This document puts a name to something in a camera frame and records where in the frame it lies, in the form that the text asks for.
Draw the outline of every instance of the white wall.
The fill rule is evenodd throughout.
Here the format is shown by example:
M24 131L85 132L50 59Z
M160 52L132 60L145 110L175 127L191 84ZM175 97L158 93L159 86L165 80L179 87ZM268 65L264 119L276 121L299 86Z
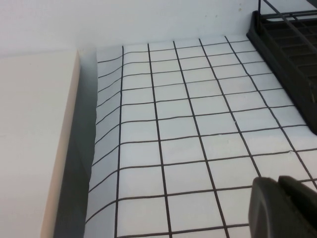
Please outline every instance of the white wall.
M257 9L257 2L1 0L0 57L204 35L246 33L251 12ZM311 8L306 0L271 2L280 11Z

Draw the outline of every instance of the white grid paper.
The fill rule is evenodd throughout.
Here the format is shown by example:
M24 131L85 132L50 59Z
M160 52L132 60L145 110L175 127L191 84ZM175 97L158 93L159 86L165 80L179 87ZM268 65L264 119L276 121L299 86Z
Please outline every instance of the white grid paper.
M245 238L255 177L316 188L317 137L245 37L122 49L98 64L85 237Z

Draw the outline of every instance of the wire rack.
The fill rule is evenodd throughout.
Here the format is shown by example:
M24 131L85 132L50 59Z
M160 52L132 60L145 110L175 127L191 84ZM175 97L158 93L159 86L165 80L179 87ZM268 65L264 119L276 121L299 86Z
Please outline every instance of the wire rack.
M253 13L247 34L293 99L311 130L317 133L317 10Z

